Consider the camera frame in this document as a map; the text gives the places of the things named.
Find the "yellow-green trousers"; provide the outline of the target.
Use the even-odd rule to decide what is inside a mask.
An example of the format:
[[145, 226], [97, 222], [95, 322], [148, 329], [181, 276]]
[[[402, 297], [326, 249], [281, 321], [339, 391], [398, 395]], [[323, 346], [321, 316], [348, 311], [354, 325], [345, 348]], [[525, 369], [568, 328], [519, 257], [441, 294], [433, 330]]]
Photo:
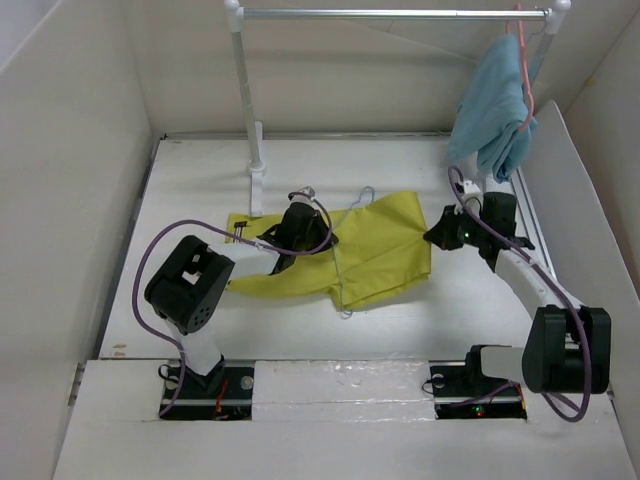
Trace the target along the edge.
[[[344, 210], [330, 212], [333, 227]], [[349, 309], [367, 307], [403, 293], [431, 272], [431, 244], [423, 239], [427, 225], [414, 191], [394, 192], [354, 209], [335, 230], [348, 263]], [[298, 257], [284, 272], [233, 280], [228, 290], [258, 298], [282, 299], [327, 294], [339, 309], [338, 280], [331, 248]]]

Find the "blue wire clothes hanger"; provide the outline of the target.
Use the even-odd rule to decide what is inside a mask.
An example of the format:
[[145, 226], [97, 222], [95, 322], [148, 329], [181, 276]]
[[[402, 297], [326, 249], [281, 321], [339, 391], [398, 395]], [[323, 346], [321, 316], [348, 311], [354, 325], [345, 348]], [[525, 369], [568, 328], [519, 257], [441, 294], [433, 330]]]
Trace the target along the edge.
[[[337, 230], [342, 225], [342, 223], [348, 218], [348, 216], [354, 209], [356, 209], [357, 207], [363, 204], [364, 197], [366, 195], [369, 196], [369, 203], [373, 203], [376, 200], [375, 188], [370, 185], [366, 185], [360, 190], [356, 200], [344, 210], [344, 212], [341, 214], [338, 221], [334, 224], [335, 230]], [[337, 246], [332, 246], [331, 251], [333, 255], [335, 273], [337, 276], [338, 286], [339, 286], [339, 291], [338, 291], [339, 311], [341, 314], [341, 318], [344, 320], [347, 320], [353, 316], [353, 310], [347, 307], [347, 302], [346, 302], [346, 295], [347, 295], [346, 272], [348, 271], [348, 263], [346, 260], [345, 253], [340, 252]]]

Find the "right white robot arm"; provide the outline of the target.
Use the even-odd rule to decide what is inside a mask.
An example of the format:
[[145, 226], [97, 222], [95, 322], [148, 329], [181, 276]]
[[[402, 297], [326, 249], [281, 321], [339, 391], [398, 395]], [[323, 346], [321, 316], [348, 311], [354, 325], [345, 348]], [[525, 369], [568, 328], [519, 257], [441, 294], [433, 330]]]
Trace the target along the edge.
[[535, 393], [604, 393], [610, 380], [611, 317], [569, 294], [531, 256], [534, 245], [516, 234], [514, 195], [490, 192], [479, 214], [447, 205], [424, 239], [443, 251], [477, 249], [490, 270], [514, 292], [532, 324], [522, 354], [524, 383]]

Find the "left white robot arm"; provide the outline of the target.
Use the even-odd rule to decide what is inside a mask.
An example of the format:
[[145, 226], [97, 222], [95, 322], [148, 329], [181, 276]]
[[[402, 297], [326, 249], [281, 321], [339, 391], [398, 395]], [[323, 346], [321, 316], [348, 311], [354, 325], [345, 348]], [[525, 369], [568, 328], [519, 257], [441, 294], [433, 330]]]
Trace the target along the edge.
[[295, 194], [281, 219], [245, 239], [222, 233], [231, 243], [183, 237], [151, 277], [144, 299], [171, 331], [181, 359], [178, 383], [211, 397], [224, 384], [225, 359], [215, 341], [212, 317], [234, 280], [279, 275], [297, 258], [331, 249], [339, 242], [333, 222], [319, 203]]

